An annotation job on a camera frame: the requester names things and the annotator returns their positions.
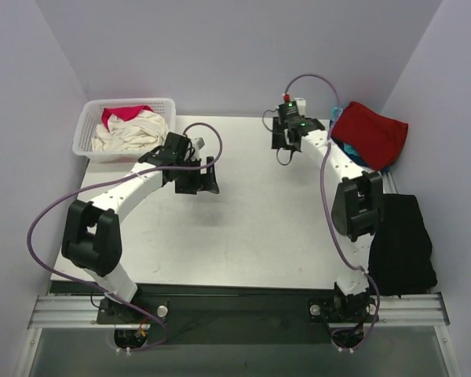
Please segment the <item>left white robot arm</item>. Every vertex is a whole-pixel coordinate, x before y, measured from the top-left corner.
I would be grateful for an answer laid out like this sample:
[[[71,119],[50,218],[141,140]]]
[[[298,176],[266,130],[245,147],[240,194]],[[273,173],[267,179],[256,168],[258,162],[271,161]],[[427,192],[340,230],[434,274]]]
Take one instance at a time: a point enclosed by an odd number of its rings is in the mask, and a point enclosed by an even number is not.
[[[90,201],[75,200],[68,208],[61,254],[88,273],[107,296],[120,299],[115,314],[125,323],[138,321],[142,302],[134,298],[138,286],[123,268],[120,225],[148,195],[173,182],[176,194],[219,193],[213,156],[206,157],[202,173],[199,155],[205,142],[168,133],[165,143],[142,155],[114,187]]]

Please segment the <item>dark red t-shirt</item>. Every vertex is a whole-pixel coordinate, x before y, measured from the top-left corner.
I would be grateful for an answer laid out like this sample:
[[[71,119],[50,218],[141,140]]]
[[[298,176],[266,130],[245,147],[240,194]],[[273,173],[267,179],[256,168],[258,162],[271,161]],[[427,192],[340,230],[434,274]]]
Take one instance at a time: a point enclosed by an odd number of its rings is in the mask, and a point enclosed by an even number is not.
[[[379,115],[357,101],[343,109],[332,138],[350,145],[372,170],[384,170],[399,158],[408,134],[408,124]]]

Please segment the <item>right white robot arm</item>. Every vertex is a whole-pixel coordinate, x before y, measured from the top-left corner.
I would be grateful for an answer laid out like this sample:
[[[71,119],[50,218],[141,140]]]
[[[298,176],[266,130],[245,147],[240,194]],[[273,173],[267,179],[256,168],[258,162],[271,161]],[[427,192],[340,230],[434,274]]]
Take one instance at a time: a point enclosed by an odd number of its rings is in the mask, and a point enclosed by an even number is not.
[[[382,222],[383,179],[356,165],[317,119],[305,116],[305,100],[285,95],[272,119],[272,148],[299,152],[319,167],[319,190],[327,228],[340,265],[334,285],[342,295],[331,304],[340,320],[360,311],[356,295],[367,293],[369,248]]]

